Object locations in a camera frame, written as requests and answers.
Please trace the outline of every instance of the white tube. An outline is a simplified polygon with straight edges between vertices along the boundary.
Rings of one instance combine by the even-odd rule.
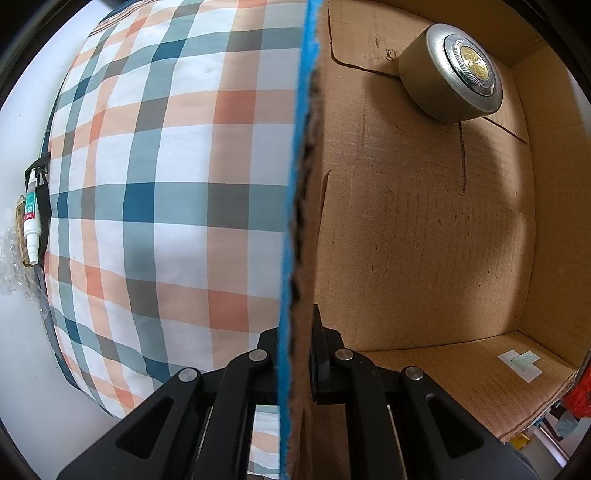
[[[25,204],[25,224],[22,234],[27,240],[27,252],[29,254],[29,265],[37,265],[39,262],[39,240],[41,239],[41,219],[39,218],[39,207],[37,206],[37,178],[35,170],[29,177],[27,187],[27,202]]]

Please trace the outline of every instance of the cardboard box wall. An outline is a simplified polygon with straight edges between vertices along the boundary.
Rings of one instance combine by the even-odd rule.
[[[319,21],[315,300],[346,346],[382,367],[422,367],[506,441],[568,390],[589,351],[589,105],[500,0],[456,2],[456,16],[447,2],[388,3],[332,0]],[[431,20],[495,55],[499,112],[442,124],[406,94],[397,53]],[[542,374],[526,383],[497,358],[511,349],[539,355]],[[346,477],[342,409],[316,407],[311,426],[315,478]]]

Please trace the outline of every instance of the silver rivet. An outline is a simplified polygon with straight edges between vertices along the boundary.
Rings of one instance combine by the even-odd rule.
[[[351,360],[353,358],[353,352],[348,348],[339,348],[335,352],[335,357],[346,362],[347,360]]]
[[[419,367],[408,367],[404,374],[411,380],[421,380],[423,377],[423,370]]]
[[[181,382],[192,382],[197,378],[197,370],[194,368],[184,368],[178,373],[178,379]]]
[[[267,352],[257,348],[248,354],[248,358],[250,358],[253,362],[262,362],[265,358],[267,358]]]

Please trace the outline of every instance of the white sticker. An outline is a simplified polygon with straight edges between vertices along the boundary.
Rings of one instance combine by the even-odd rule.
[[[535,360],[538,360],[540,358],[533,352],[529,353],[537,357],[535,358]],[[523,357],[525,361],[517,361],[517,364],[513,362],[519,356],[523,355],[525,355],[525,357]],[[528,360],[532,359],[533,356],[529,355],[528,352],[524,353],[523,355],[519,355],[515,350],[509,350],[508,352],[498,355],[498,358],[500,358],[503,361],[503,363],[507,365],[509,368],[511,368],[517,375],[523,378],[523,380],[525,380],[527,383],[530,383],[535,377],[542,373],[542,370],[540,370],[535,365],[532,365],[531,362],[529,365],[526,365],[526,363],[528,363]]]

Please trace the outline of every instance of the plaid pillow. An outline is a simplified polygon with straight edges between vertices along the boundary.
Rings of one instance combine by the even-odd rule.
[[[305,8],[142,0],[70,68],[50,138],[48,334],[114,416],[277,325]]]

